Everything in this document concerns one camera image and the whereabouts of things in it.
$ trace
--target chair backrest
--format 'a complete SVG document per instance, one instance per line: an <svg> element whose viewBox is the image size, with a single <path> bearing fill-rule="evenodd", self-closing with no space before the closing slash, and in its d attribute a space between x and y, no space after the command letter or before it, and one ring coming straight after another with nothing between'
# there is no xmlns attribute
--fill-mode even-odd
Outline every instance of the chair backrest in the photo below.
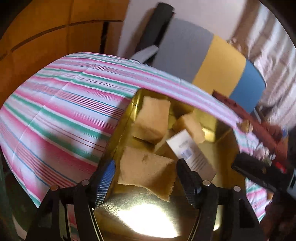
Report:
<svg viewBox="0 0 296 241"><path fill-rule="evenodd" d="M266 87L257 69L224 39L178 18L171 20L152 66L209 94L215 89L248 112Z"/></svg>

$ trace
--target striped tablecloth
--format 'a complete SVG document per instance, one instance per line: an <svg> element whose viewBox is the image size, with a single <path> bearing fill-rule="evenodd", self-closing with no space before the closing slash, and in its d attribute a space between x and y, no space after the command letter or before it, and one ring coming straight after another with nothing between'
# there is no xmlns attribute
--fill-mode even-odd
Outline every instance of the striped tablecloth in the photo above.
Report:
<svg viewBox="0 0 296 241"><path fill-rule="evenodd" d="M0 110L1 148L36 206L53 184L69 187L91 176L139 88L181 100L225 122L241 152L251 153L258 144L253 134L240 132L240 118L231 109L180 78L133 60L70 54L25 81ZM260 218L266 192L249 182L247 191Z"/></svg>

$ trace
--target label tag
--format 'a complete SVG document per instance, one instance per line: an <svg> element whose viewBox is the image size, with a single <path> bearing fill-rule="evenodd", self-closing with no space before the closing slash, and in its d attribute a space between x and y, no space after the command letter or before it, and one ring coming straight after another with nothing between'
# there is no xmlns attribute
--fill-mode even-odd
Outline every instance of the label tag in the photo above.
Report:
<svg viewBox="0 0 296 241"><path fill-rule="evenodd" d="M192 171L197 172L203 180L212 181L216 171L204 156L187 130L182 130L170 139L167 144L180 159L184 158Z"/></svg>

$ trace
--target orange wall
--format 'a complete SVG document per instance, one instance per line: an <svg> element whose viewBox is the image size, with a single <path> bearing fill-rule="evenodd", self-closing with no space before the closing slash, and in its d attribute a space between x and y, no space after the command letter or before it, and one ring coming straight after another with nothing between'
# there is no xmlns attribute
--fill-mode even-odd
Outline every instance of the orange wall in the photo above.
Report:
<svg viewBox="0 0 296 241"><path fill-rule="evenodd" d="M129 0L33 0L0 39L0 106L26 79L52 61L97 52L110 20L105 53L115 55Z"/></svg>

